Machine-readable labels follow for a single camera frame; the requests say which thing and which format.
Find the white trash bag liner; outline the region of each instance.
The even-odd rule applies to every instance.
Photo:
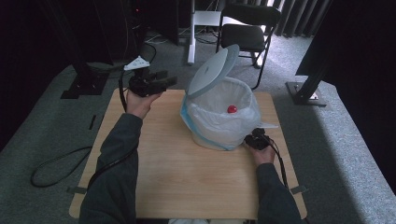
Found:
[[[237,111],[228,113],[230,105]],[[202,95],[183,99],[180,115],[200,146],[232,150],[261,123],[261,113],[250,87],[238,79],[225,77]]]

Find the trash can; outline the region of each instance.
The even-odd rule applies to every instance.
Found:
[[[233,150],[261,123],[261,112],[250,87],[226,77],[239,47],[220,50],[196,72],[180,108],[193,141],[219,150]]]

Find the red object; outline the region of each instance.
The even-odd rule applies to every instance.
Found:
[[[235,105],[230,105],[230,106],[228,106],[227,112],[228,112],[229,114],[236,113],[236,111],[238,111],[238,108],[236,108]]]

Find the dark sleeve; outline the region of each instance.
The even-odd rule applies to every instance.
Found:
[[[259,184],[259,224],[301,224],[297,204],[280,182],[275,166],[272,163],[261,164],[256,175]]]
[[[142,123],[142,119],[134,115],[121,115],[102,144],[96,171],[137,147]],[[135,151],[99,175],[81,204],[79,223],[135,223],[137,171]]]

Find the trash can lid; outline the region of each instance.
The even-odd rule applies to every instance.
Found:
[[[195,98],[219,84],[231,71],[239,55],[239,46],[231,45],[207,60],[195,73],[186,93]]]

